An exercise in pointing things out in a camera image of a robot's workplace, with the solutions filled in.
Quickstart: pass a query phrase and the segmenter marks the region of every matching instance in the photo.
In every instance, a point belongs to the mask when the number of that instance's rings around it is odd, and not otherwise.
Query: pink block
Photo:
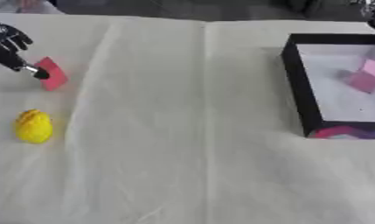
[[[362,67],[362,70],[375,76],[375,60],[367,59]]]
[[[358,71],[348,79],[349,85],[368,94],[375,90],[375,76]]]
[[[49,57],[43,58],[40,62],[36,63],[35,66],[44,68],[50,74],[49,79],[41,80],[45,90],[53,91],[67,82],[65,73]]]

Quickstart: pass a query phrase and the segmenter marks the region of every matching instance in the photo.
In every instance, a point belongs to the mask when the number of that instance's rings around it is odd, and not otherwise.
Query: yellow sponge ball
[[[16,136],[28,143],[41,144],[52,135],[50,116],[38,109],[22,113],[15,122]]]

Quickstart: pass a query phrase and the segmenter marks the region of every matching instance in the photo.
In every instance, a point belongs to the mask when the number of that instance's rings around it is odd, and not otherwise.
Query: white fabric
[[[0,223],[375,224],[375,141],[313,140],[279,52],[365,24],[0,15],[70,82],[0,66]],[[48,143],[11,133],[51,114]]]

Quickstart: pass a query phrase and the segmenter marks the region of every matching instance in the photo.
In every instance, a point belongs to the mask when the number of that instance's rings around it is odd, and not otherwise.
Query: table
[[[291,32],[360,23],[0,15],[70,82],[0,66],[0,223],[375,223],[375,141],[315,140],[279,58]],[[56,129],[20,143],[27,109]]]

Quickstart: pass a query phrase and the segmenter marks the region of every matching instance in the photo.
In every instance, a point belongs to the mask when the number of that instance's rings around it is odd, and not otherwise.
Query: crease
[[[71,115],[69,122],[66,126],[66,131],[64,135],[64,145],[65,145],[65,153],[71,153],[71,154],[77,154],[77,153],[82,153],[79,152],[75,149],[79,149],[79,143],[75,139],[76,138],[76,133],[74,132],[74,124],[76,123],[75,121],[80,117],[80,104],[81,101],[80,99],[82,98],[83,94],[87,92],[88,87],[87,83],[90,81],[93,77],[96,77],[96,73],[92,73],[94,68],[99,66],[99,63],[97,62],[98,59],[101,59],[104,54],[107,52],[106,50],[109,48],[109,45],[111,45],[113,42],[108,43],[108,41],[111,38],[111,33],[115,29],[115,23],[112,22],[111,19],[108,20],[108,27],[104,31],[104,34],[101,38],[101,41],[99,44],[96,46],[94,50],[93,57],[89,60],[87,70],[84,72],[84,77],[82,78],[82,81],[78,87],[78,91],[76,92],[76,97],[72,103],[73,108],[71,110]],[[64,184],[64,190],[63,190],[63,196],[62,196],[62,207],[67,207],[65,210],[70,211],[68,212],[69,215],[75,214],[78,210],[84,209],[85,211],[88,208],[82,208],[78,204],[79,202],[74,202],[71,204],[72,197],[80,197],[81,200],[87,200],[88,192],[86,192],[86,188],[84,189],[79,189],[80,184],[74,184],[77,183],[77,181],[80,181],[82,184],[85,184],[86,181],[86,176],[87,176],[87,170],[85,164],[85,157],[83,156],[74,156],[74,155],[66,155],[66,163],[67,163],[67,171],[66,172],[66,178],[65,178],[65,184]],[[86,196],[76,196],[77,193],[80,192],[81,194],[84,193]]]

